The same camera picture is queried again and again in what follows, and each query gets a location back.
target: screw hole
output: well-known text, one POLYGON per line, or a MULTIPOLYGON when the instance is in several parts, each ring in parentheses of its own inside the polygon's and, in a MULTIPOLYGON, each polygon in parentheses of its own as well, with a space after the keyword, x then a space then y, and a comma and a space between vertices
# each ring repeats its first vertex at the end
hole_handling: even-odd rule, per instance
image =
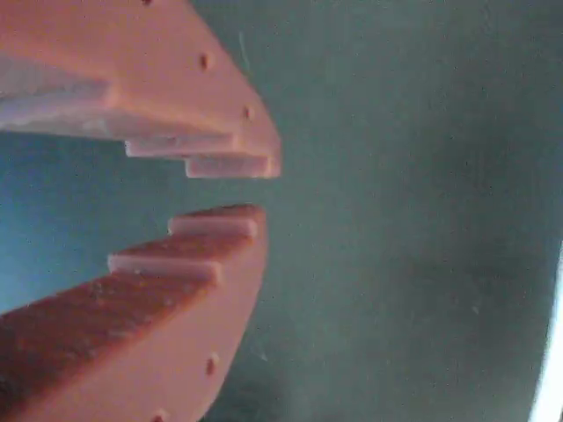
POLYGON ((215 63, 215 59, 213 58, 213 55, 209 53, 203 53, 202 55, 200 55, 201 70, 203 71, 211 70, 211 68, 213 68, 214 63, 215 63))
POLYGON ((168 420, 168 413, 165 411, 158 411, 155 416, 152 417, 150 422, 166 422, 168 420))
POLYGON ((216 372, 218 365, 219 356, 217 355, 217 353, 211 353, 211 356, 209 356, 209 359, 205 365, 205 373, 207 374, 207 376, 213 375, 216 372))
POLYGON ((245 105, 245 108, 243 108, 243 116, 245 117, 245 119, 253 120, 255 114, 256 113, 254 112, 254 109, 252 107, 245 105))

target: orange plastic part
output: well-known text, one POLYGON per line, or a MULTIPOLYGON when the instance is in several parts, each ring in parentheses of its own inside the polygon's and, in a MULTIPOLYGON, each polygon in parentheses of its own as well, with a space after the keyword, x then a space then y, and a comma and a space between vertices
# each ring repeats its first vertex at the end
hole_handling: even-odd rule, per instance
POLYGON ((185 0, 0 2, 0 130, 123 140, 201 178, 271 178, 259 96, 185 0))
POLYGON ((175 217, 111 273, 0 316, 0 420, 196 422, 215 399, 260 289, 265 215, 175 217))

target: orange jaw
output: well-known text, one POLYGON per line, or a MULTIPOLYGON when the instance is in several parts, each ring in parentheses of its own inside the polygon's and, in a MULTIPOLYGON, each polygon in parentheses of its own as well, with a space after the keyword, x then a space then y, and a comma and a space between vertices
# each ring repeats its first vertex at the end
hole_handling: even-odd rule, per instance
POLYGON ((272 178, 259 96, 184 0, 0 4, 0 129, 127 142, 201 178, 272 178))
POLYGON ((0 419, 196 422, 223 384, 260 290, 266 217, 237 206, 171 220, 109 275, 0 316, 0 419))

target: small hole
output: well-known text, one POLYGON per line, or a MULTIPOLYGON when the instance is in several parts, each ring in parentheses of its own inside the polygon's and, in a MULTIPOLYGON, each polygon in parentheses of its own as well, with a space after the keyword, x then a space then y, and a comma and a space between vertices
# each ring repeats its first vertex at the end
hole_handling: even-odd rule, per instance
POLYGON ((150 422, 167 422, 168 420, 168 413, 165 411, 158 411, 155 416, 152 417, 150 422))
POLYGON ((217 355, 217 353, 211 353, 211 356, 209 356, 208 362, 205 365, 205 373, 207 374, 207 376, 213 375, 216 372, 218 365, 219 356, 217 355))
POLYGON ((245 108, 243 109, 243 116, 245 116, 245 119, 253 120, 254 115, 255 115, 254 109, 248 105, 245 105, 245 108))
POLYGON ((215 61, 214 61, 213 55, 210 55, 208 53, 203 53, 202 55, 200 55, 201 70, 203 70, 203 71, 211 70, 211 68, 213 68, 214 62, 215 61))

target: white light strip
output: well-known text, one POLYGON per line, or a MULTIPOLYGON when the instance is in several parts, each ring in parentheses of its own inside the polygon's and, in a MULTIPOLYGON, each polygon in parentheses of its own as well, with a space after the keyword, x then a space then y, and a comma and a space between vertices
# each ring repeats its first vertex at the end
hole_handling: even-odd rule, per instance
POLYGON ((559 253, 557 286, 544 365, 530 422, 559 422, 563 410, 563 248, 559 253))

